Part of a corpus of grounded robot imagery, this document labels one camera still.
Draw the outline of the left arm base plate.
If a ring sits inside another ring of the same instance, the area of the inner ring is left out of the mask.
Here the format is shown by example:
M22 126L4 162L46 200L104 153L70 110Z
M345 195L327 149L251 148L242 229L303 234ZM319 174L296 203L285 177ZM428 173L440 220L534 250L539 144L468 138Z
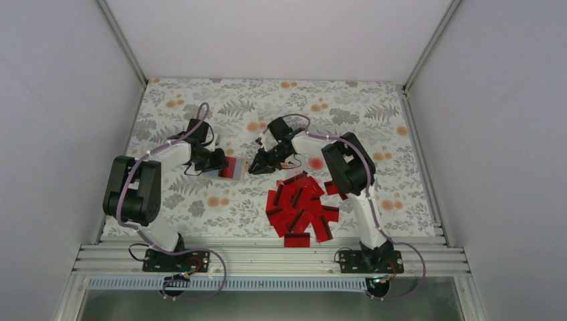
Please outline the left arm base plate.
M145 253L142 270L144 272L208 272L211 253L191 251L182 255L167 255L148 249Z

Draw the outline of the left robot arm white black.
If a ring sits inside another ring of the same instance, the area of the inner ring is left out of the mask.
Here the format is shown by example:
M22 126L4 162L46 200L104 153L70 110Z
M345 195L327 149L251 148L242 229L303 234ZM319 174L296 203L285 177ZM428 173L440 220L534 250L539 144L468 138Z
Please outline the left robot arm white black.
M121 227L134 230L170 271L181 269L186 252L181 235L160 214L162 176L184 166L196 176L226 169L225 153L215 146L218 136L196 118L186 131L174 135L140 158L117 156L112 163L103 198L105 215Z

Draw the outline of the beige card holder wallet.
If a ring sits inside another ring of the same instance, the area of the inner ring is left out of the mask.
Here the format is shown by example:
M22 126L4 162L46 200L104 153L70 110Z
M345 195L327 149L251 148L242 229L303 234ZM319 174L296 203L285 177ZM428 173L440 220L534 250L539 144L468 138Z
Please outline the beige card holder wallet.
M213 181L240 182L243 180L249 161L244 157L227 157L228 167L201 175L204 179Z

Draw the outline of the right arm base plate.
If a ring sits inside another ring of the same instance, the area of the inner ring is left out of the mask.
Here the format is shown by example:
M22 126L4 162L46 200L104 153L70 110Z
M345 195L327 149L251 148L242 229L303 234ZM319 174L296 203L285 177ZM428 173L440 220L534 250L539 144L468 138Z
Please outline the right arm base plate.
M342 249L336 254L342 274L403 274L405 267L400 251L375 259L363 254L362 250Z

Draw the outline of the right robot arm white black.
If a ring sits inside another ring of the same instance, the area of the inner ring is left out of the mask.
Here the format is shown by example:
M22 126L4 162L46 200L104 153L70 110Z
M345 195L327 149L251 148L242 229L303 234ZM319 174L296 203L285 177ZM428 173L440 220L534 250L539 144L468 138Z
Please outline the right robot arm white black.
M296 154L323 158L338 191L345 194L353 206L363 266L370 272L379 272L394 253L394 244L382 228L375 205L376 169L368 153L352 132L341 136L315 134L308 127L291 128L286 118L286 115L278 117L267 125L275 146L266 147L264 134L256 140L259 149L249 173L262 175L278 171L285 160Z

